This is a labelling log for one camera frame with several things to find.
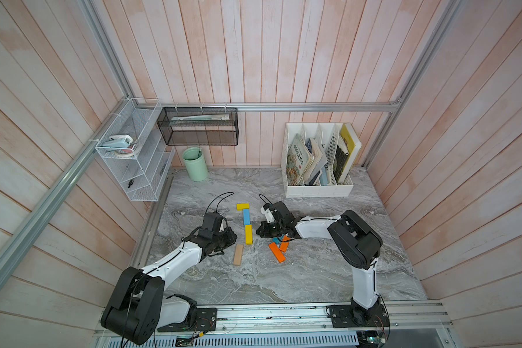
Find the light blue block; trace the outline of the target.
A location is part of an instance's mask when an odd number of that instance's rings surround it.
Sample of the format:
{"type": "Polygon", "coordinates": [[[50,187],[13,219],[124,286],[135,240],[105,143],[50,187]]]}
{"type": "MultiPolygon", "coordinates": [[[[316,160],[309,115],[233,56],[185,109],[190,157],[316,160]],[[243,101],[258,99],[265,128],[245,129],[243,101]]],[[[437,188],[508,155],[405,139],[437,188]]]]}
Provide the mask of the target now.
{"type": "Polygon", "coordinates": [[[243,214],[243,222],[244,222],[244,225],[245,226],[249,226],[251,224],[250,222],[250,212],[249,212],[249,209],[243,209],[242,210],[242,214],[243,214]]]}

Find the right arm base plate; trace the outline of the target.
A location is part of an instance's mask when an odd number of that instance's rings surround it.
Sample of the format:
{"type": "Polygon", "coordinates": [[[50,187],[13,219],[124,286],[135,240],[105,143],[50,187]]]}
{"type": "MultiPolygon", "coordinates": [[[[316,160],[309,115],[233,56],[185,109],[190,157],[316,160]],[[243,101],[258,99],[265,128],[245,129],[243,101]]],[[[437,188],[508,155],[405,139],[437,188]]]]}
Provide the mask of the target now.
{"type": "Polygon", "coordinates": [[[327,312],[335,329],[390,326],[389,315],[384,306],[378,303],[369,310],[356,304],[332,305],[327,307],[327,312]]]}

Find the natural wood block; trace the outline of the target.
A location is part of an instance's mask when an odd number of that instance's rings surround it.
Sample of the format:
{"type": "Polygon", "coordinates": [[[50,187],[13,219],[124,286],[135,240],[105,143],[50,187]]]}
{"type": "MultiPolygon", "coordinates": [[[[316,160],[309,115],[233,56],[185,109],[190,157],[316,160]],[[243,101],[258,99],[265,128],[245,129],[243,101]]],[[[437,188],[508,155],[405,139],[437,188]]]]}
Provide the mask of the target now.
{"type": "Polygon", "coordinates": [[[240,266],[242,264],[243,253],[244,253],[244,245],[243,244],[236,245],[234,258],[233,258],[233,265],[240,266]]]}

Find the long yellow block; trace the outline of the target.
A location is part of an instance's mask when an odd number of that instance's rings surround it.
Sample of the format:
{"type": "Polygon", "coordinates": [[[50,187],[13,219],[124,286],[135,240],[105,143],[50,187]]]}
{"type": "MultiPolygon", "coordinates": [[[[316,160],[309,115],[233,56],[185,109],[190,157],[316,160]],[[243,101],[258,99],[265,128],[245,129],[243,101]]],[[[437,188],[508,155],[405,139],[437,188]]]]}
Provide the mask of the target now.
{"type": "Polygon", "coordinates": [[[246,225],[245,230],[245,243],[246,245],[253,245],[253,230],[252,225],[246,225]]]}

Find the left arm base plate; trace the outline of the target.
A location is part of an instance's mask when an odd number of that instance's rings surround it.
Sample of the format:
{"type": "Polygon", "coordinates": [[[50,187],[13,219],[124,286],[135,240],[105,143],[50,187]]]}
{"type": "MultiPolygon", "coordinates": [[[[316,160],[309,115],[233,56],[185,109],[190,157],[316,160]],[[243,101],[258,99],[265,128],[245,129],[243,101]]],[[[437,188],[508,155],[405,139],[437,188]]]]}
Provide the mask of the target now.
{"type": "Polygon", "coordinates": [[[161,310],[158,332],[210,332],[216,330],[216,307],[190,307],[183,314],[175,310],[161,310]]]}

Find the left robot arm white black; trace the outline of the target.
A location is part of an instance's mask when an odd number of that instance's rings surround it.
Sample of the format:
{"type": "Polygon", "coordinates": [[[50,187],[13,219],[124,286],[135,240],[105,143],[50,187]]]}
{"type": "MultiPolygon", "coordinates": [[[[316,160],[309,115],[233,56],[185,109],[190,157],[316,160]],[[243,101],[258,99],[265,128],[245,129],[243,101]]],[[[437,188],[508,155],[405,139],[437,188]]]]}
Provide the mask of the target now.
{"type": "Polygon", "coordinates": [[[100,324],[123,339],[142,345],[156,332],[198,329],[197,302],[181,294],[164,296],[180,275],[209,256],[222,255],[237,236],[219,213],[206,213],[201,226],[161,260],[126,268],[104,309],[100,324]]]}

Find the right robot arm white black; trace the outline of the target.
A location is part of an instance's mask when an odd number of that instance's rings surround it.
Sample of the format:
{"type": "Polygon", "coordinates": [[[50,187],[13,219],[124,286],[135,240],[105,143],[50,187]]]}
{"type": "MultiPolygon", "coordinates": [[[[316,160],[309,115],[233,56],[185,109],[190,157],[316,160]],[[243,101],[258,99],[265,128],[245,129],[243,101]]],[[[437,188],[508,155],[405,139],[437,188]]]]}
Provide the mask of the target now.
{"type": "Polygon", "coordinates": [[[383,240],[357,213],[348,210],[332,217],[294,217],[283,202],[265,203],[265,220],[256,234],[262,238],[290,240],[330,239],[352,267],[353,290],[350,305],[329,307],[338,319],[335,327],[366,326],[384,312],[376,289],[376,265],[383,240]]]}

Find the short yellow block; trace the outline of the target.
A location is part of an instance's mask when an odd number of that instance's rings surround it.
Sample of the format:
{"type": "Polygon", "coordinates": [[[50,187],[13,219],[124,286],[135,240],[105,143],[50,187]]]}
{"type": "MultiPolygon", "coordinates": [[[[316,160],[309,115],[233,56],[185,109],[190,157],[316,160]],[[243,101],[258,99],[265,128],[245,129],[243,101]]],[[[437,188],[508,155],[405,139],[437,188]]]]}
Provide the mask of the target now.
{"type": "Polygon", "coordinates": [[[248,204],[248,203],[237,204],[237,205],[236,205],[236,209],[237,209],[238,211],[249,210],[249,204],[248,204]]]}

